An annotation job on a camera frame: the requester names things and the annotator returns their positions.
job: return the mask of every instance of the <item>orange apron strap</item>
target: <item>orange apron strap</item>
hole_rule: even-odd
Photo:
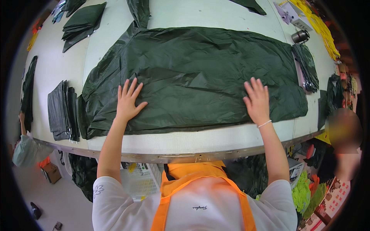
[[[167,211],[170,197],[162,198],[155,213],[151,231],[164,231],[167,221]]]
[[[162,173],[161,201],[159,203],[158,210],[155,213],[151,231],[165,230],[169,202],[174,193],[184,188],[191,181],[209,176],[223,178],[238,192],[245,231],[256,231],[256,225],[246,194],[241,192],[238,186],[232,180],[227,178],[222,166],[224,166],[222,161],[192,164],[168,164],[169,174],[173,176],[175,180],[169,181],[166,173]]]
[[[246,196],[239,194],[240,208],[242,210],[243,220],[244,220],[244,230],[245,231],[256,231],[256,225],[254,222],[253,214],[250,209],[248,199]]]

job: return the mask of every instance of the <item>bracelet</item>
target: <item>bracelet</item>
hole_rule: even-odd
[[[257,126],[257,128],[260,128],[260,127],[262,127],[262,126],[264,126],[264,125],[266,125],[266,124],[270,123],[271,121],[272,121],[272,120],[269,120],[269,121],[267,121],[266,123],[263,123],[263,124],[261,124],[261,125]]]

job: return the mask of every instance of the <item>floor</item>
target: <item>floor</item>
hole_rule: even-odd
[[[59,158],[53,153],[51,162],[57,164]],[[62,230],[94,230],[91,217],[93,204],[71,179],[61,178],[55,184],[49,184],[37,166],[14,166],[13,174],[26,206],[30,209],[30,202],[33,202],[42,210],[37,221],[41,229],[52,230],[59,221],[63,224]]]

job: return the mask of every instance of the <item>right hand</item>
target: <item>right hand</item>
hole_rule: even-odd
[[[142,102],[137,107],[135,106],[135,100],[138,97],[143,86],[143,83],[140,83],[138,87],[136,87],[136,83],[137,78],[134,78],[130,88],[128,89],[129,80],[126,79],[123,88],[121,86],[118,86],[118,103],[115,119],[119,120],[122,123],[127,123],[148,104],[148,102]]]
[[[19,118],[19,122],[24,123],[24,113],[23,112],[19,113],[18,118]]]
[[[263,86],[261,79],[252,77],[250,83],[244,83],[249,97],[243,97],[243,101],[250,118],[259,126],[270,120],[269,90]]]

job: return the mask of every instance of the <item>metal thermos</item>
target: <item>metal thermos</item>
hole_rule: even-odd
[[[297,33],[292,34],[292,39],[294,43],[307,42],[310,38],[310,35],[306,30],[298,31]]]

